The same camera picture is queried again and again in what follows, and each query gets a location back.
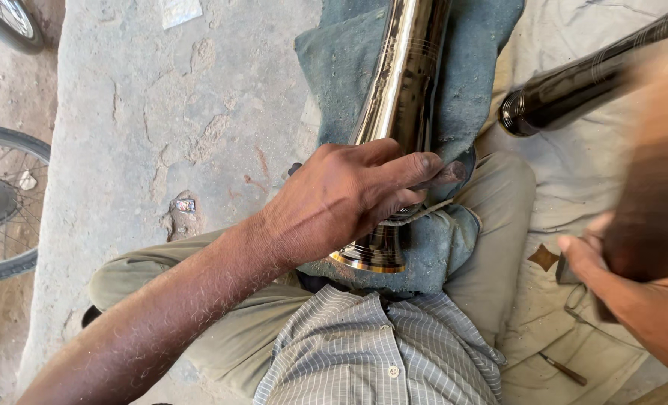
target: bicycle wheel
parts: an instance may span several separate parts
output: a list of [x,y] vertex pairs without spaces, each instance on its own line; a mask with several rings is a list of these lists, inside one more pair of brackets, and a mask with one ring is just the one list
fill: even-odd
[[0,280],[36,266],[51,148],[0,127]]
[[0,40],[27,55],[44,49],[39,26],[21,0],[0,0]]

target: star-shaped cutout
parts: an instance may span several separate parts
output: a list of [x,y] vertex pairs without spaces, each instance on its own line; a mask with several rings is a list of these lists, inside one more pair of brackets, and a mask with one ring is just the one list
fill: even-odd
[[559,262],[559,256],[554,253],[551,253],[545,246],[545,244],[540,244],[539,249],[532,254],[528,259],[529,262],[537,263],[539,266],[544,269],[545,272],[548,272],[552,268],[554,263]]

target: polished metal pipe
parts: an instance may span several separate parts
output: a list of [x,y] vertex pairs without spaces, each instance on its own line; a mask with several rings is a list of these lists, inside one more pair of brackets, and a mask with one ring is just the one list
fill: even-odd
[[[404,154],[429,152],[434,95],[451,0],[392,0],[382,50],[349,143],[393,138]],[[408,218],[418,206],[394,214]],[[378,225],[369,235],[331,254],[374,272],[403,272],[399,228]]]
[[668,14],[600,51],[537,74],[505,98],[499,109],[500,124],[519,138],[563,128],[626,94],[625,72],[631,57],[666,38]]

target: red stain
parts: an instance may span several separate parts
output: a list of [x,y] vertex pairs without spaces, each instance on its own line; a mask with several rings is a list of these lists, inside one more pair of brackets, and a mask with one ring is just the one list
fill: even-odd
[[229,198],[231,198],[232,200],[233,200],[234,198],[237,198],[237,197],[241,197],[241,196],[242,196],[242,195],[241,195],[240,193],[238,193],[238,192],[232,192],[232,189],[231,189],[231,188],[228,188],[227,191],[229,192]]
[[245,174],[245,175],[244,175],[244,182],[245,182],[246,184],[250,184],[250,185],[253,184],[253,185],[255,185],[256,187],[261,188],[261,191],[264,191],[266,194],[269,193],[269,190],[267,190],[266,187],[264,187],[263,185],[261,185],[260,182],[252,180],[252,179],[251,179],[251,176],[248,175],[248,174]]
[[256,149],[256,155],[259,158],[259,163],[261,164],[261,171],[264,172],[264,176],[266,176],[267,179],[271,179],[269,176],[269,168],[266,165],[266,156],[264,156],[264,152],[256,145],[254,148]]

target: knee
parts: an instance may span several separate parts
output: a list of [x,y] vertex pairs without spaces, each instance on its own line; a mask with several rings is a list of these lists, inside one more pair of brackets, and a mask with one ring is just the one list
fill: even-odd
[[105,311],[167,269],[152,261],[118,259],[106,263],[91,276],[89,299],[96,308]]
[[101,311],[106,311],[113,306],[110,292],[114,285],[114,277],[112,277],[113,263],[107,263],[100,269],[96,270],[89,280],[88,290],[89,299],[96,308]]
[[534,170],[518,153],[500,151],[492,153],[487,158],[490,158],[491,163],[494,164],[494,170],[506,174],[510,181],[508,184],[510,188],[531,194],[534,198],[537,178],[534,175]]

